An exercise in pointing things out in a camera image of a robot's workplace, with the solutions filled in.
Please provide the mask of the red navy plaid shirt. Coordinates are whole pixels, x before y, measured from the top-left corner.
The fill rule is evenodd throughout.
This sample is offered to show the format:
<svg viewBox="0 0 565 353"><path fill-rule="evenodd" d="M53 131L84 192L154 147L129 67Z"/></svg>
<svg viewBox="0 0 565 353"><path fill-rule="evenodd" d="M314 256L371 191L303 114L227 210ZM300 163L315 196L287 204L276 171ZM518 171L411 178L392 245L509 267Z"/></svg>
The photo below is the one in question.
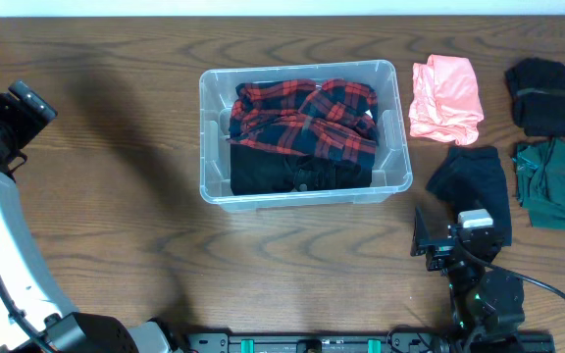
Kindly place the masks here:
<svg viewBox="0 0 565 353"><path fill-rule="evenodd" d="M246 82L236 87L229 142L270 153L374 167L378 95L341 78Z"/></svg>

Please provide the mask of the black buttoned garment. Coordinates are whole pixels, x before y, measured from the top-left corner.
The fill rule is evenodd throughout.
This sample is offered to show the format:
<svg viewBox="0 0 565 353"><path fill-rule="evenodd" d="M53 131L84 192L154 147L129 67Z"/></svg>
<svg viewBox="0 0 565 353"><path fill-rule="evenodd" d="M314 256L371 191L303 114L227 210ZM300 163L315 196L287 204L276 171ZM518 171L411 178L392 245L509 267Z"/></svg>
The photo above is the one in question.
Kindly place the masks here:
<svg viewBox="0 0 565 353"><path fill-rule="evenodd" d="M234 195L362 188L371 182L372 170L356 164L231 146L230 183Z"/></svg>

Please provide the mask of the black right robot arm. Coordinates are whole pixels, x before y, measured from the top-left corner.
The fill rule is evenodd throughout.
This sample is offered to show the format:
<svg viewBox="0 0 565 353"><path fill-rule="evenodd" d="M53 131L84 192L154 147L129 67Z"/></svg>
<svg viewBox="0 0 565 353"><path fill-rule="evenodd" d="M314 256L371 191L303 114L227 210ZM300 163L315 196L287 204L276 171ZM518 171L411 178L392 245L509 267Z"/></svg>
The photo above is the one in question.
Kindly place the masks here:
<svg viewBox="0 0 565 353"><path fill-rule="evenodd" d="M491 262L504 236L485 209L464 211L444 236L431 234L415 211L410 254L424 256L429 272L447 277L455 327L431 340L432 352L500 352L525 321L523 282Z"/></svg>

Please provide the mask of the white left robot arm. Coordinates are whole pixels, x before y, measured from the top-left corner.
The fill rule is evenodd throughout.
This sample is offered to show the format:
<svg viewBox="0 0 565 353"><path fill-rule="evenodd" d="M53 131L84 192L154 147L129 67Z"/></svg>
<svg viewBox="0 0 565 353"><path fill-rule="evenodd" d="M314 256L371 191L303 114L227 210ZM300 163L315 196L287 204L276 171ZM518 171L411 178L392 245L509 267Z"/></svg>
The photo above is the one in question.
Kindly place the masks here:
<svg viewBox="0 0 565 353"><path fill-rule="evenodd" d="M15 170L24 148L57 112L24 82L0 94L0 352L176 352L176 339L151 320L126 328L85 314L52 277L26 224Z"/></svg>

